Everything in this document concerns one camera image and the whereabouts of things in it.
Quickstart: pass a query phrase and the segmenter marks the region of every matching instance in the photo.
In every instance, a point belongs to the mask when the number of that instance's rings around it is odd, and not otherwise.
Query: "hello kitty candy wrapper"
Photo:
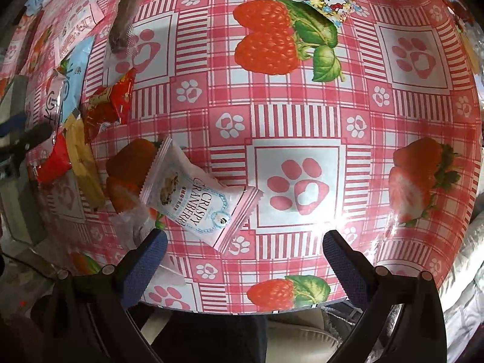
[[[220,184],[193,165],[167,137],[148,172],[140,200],[223,252],[262,195],[256,187]]]
[[[361,10],[352,0],[305,0],[304,3],[324,15],[336,27],[341,27],[350,13]]]

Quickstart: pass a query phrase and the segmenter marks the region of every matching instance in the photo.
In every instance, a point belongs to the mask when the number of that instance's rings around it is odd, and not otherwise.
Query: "table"
[[[57,35],[79,1],[53,0],[36,37],[51,24]],[[440,285],[469,223],[481,159],[475,83],[441,0],[354,0],[361,10],[343,24],[334,49],[345,81],[326,83],[312,80],[311,59],[275,76],[236,63],[235,48],[250,31],[232,11],[250,0],[144,0],[134,22],[139,53],[106,63],[118,1],[97,0],[106,17],[93,30],[82,96],[84,103],[131,66],[138,70],[131,121],[108,128],[91,145],[101,182],[106,160],[132,139],[169,134],[193,163],[221,182],[265,192],[223,254],[168,223],[168,255],[186,283],[167,285],[155,276],[144,301],[236,314],[275,310],[280,296],[282,309],[324,304],[314,291],[326,302],[342,298],[321,249],[323,234],[332,228],[372,263],[397,274],[427,269]],[[42,84],[54,68],[52,38],[48,58],[30,78],[26,108],[32,123],[40,117]],[[394,165],[394,152],[425,137],[458,153],[451,169],[460,178],[448,192],[424,192],[437,193],[435,208],[427,209],[427,219],[405,227],[392,208],[415,197],[405,199],[407,192],[395,185],[408,180]],[[432,151],[420,153],[422,160]],[[29,161],[35,157],[32,152]],[[101,264],[122,258],[110,222],[112,206],[108,202],[92,212],[72,172],[52,191],[40,191],[39,200],[50,234],[44,247],[55,247],[50,254],[58,261],[72,266],[68,259],[76,253]],[[288,275],[304,277],[288,281]],[[267,304],[253,304],[249,288],[273,279],[279,281],[261,288]],[[320,279],[329,291],[321,289]],[[296,299],[304,288],[310,297]]]

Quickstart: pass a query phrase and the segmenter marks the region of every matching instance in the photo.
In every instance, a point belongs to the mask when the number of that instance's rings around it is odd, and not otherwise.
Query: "plastic bag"
[[[84,127],[86,143],[116,121],[128,123],[135,77],[136,69],[132,68],[113,86],[100,88],[89,99]]]
[[[249,217],[262,191],[226,187],[193,165],[170,137],[156,154],[141,202],[223,252]]]
[[[61,123],[64,123],[72,111],[79,107],[84,75],[93,43],[94,37],[86,38],[60,64],[59,71],[65,75],[62,87]]]

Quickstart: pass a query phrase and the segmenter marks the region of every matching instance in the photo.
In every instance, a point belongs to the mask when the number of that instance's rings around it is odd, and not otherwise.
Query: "yellow wrapper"
[[[93,152],[89,144],[84,143],[84,123],[81,118],[76,119],[74,113],[78,115],[78,111],[74,111],[64,123],[67,153],[79,187],[91,209],[95,210],[104,206],[106,198],[99,184]]]

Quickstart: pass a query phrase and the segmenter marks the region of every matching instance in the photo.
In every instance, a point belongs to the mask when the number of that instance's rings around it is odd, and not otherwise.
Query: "blue wrapper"
[[[72,52],[62,60],[60,71],[65,75],[62,86],[62,116],[61,123],[67,120],[72,111],[79,107],[84,75],[93,49],[94,37],[89,37],[78,43]]]

